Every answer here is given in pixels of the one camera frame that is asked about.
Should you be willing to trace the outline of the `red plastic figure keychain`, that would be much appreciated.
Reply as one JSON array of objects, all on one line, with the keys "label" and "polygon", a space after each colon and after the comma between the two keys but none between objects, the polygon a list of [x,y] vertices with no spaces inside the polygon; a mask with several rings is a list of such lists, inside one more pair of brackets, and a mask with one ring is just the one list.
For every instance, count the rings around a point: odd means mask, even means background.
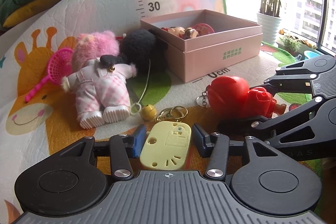
[{"label": "red plastic figure keychain", "polygon": [[217,77],[206,87],[205,92],[210,108],[226,120],[255,116],[270,118],[274,113],[284,113],[284,108],[278,106],[265,88],[250,88],[241,77]]}]

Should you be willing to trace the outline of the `pink haired plush doll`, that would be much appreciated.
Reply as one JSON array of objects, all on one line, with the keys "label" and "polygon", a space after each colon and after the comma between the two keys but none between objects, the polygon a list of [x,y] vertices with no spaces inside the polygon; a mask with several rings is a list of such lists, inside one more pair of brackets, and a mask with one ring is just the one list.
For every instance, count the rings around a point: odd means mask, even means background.
[{"label": "pink haired plush doll", "polygon": [[137,75],[134,64],[119,58],[120,46],[112,31],[80,34],[76,39],[71,66],[63,77],[65,92],[76,95],[77,120],[84,129],[123,121],[130,116],[126,81]]}]

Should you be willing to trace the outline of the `yellow plastic keychain toy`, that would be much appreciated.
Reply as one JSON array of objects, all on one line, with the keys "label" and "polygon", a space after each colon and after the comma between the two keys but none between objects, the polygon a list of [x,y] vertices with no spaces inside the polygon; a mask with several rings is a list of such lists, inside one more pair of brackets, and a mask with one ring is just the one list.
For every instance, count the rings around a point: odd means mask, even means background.
[{"label": "yellow plastic keychain toy", "polygon": [[185,166],[191,128],[183,123],[188,110],[182,106],[162,110],[143,145],[139,160],[152,170],[179,170]]}]

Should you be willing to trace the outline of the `round pink toy disc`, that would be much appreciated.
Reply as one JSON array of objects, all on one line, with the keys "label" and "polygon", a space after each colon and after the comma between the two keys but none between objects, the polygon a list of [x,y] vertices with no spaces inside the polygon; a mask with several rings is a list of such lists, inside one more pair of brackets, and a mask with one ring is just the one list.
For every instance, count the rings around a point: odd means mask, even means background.
[{"label": "round pink toy disc", "polygon": [[198,36],[204,36],[215,33],[214,29],[206,23],[198,23],[195,26],[193,26],[193,29],[195,29],[198,32]]}]

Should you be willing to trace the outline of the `pink toy net scoop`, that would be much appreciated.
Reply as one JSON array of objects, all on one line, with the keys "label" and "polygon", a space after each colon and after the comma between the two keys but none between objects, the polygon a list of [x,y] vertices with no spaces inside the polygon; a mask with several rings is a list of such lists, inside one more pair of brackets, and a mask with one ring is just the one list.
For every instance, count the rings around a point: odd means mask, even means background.
[{"label": "pink toy net scoop", "polygon": [[35,96],[44,84],[50,81],[55,85],[60,85],[62,78],[72,73],[71,58],[73,52],[70,48],[62,48],[50,57],[47,64],[47,75],[25,96],[26,103]]}]

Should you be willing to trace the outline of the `small green potted plant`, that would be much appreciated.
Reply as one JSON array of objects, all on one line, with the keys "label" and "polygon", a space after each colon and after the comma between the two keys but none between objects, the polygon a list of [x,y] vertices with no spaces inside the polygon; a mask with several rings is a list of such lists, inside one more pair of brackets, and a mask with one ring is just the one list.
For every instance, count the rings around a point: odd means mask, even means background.
[{"label": "small green potted plant", "polygon": [[301,48],[302,42],[297,36],[283,35],[280,37],[284,49],[291,55],[295,56]]}]

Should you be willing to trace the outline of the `pink cardboard box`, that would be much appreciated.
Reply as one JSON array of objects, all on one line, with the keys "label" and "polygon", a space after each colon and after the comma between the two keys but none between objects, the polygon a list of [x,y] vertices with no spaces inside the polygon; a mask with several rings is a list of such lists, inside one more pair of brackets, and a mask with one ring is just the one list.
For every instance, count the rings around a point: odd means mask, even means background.
[{"label": "pink cardboard box", "polygon": [[[196,25],[210,27],[211,32],[184,40],[166,30]],[[152,30],[167,43],[168,67],[186,83],[257,56],[263,37],[261,25],[212,10],[145,18],[141,27]]]}]

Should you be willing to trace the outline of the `colourful children play mat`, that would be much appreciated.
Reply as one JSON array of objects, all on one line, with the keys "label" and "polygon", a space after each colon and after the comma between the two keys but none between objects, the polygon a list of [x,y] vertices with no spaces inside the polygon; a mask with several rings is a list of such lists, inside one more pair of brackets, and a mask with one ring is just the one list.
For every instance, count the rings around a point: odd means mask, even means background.
[{"label": "colourful children play mat", "polygon": [[43,14],[1,57],[1,223],[12,223],[22,213],[14,194],[21,172],[85,136],[107,140],[130,133],[143,119],[133,113],[124,121],[82,128],[75,93],[46,83],[30,100],[29,91],[47,74],[47,64],[58,50],[70,48],[70,66],[78,71],[102,55],[116,55],[118,36],[140,28],[153,16],[181,11],[223,11],[224,0],[62,0]]}]

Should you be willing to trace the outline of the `brown haired figurine in box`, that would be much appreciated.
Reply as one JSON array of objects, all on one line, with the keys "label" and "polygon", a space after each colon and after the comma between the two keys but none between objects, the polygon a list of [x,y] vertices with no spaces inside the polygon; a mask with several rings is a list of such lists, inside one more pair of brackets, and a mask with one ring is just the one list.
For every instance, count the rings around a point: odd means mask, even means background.
[{"label": "brown haired figurine in box", "polygon": [[170,27],[167,31],[183,40],[193,39],[199,36],[198,32],[194,28],[183,28],[183,27]]}]

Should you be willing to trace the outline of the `red dress girl figurine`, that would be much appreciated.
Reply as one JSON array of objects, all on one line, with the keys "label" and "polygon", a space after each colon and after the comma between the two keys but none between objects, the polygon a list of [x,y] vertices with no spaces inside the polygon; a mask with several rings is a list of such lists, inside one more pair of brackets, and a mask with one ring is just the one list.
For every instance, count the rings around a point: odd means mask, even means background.
[{"label": "red dress girl figurine", "polygon": [[174,32],[173,28],[161,27],[161,29],[167,32]]}]

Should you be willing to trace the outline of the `black plush toy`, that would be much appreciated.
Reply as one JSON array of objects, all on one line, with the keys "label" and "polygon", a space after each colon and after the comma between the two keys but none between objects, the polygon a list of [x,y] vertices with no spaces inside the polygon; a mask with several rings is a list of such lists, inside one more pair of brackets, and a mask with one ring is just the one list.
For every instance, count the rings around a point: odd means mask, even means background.
[{"label": "black plush toy", "polygon": [[138,29],[127,34],[121,44],[120,53],[128,64],[134,64],[137,72],[145,74],[164,72],[167,68],[165,51],[167,43],[146,29]]}]

